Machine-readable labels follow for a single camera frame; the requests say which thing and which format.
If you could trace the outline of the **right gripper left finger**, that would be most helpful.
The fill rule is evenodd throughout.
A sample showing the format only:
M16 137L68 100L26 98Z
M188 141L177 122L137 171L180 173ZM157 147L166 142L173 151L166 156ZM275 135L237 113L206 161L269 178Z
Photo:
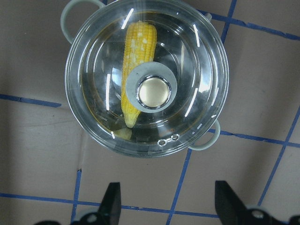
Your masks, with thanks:
M121 190L119 182L109 183L102 202L95 212L83 215L71 225L118 225L121 214Z

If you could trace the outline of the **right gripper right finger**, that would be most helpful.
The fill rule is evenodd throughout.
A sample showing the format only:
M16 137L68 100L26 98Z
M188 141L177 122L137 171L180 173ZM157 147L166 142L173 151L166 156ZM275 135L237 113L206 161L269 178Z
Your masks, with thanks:
M223 225L284 225L259 207L247 207L225 180L215 181L215 210Z

